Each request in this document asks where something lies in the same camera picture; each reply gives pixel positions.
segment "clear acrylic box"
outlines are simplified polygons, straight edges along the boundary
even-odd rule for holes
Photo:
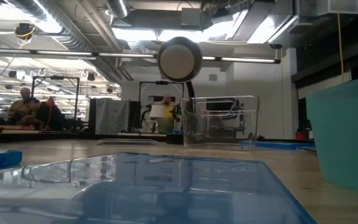
[[[185,147],[256,148],[258,96],[187,98],[181,100],[181,110]]]

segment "wooden floor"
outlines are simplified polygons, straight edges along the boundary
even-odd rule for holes
[[[265,161],[319,223],[358,223],[358,192],[326,182],[321,176],[317,155],[312,152],[184,149],[166,144],[97,146],[96,141],[88,140],[17,142],[0,144],[0,149],[21,150],[23,166],[117,152]]]

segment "person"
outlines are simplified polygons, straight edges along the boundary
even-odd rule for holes
[[[175,128],[174,121],[180,121],[180,118],[173,113],[175,103],[171,102],[171,96],[166,94],[159,104],[165,106],[165,117],[158,119],[158,131],[160,133],[169,133]]]
[[[20,90],[20,95],[22,96],[21,100],[16,100],[13,102],[8,111],[8,116],[15,121],[20,121],[24,116],[29,115],[30,111],[27,108],[31,97],[30,89],[24,87]]]
[[[65,117],[60,109],[54,105],[53,100],[49,99],[47,102],[41,103],[39,100],[32,98],[28,108],[35,115],[23,117],[23,124],[40,126],[42,129],[52,131],[61,131],[63,129]]]

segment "gray curtain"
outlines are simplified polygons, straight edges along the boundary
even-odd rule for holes
[[[96,134],[118,134],[127,131],[129,101],[108,98],[96,100]]]

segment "teal container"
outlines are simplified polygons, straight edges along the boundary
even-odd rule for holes
[[[358,190],[358,80],[306,97],[321,172]]]

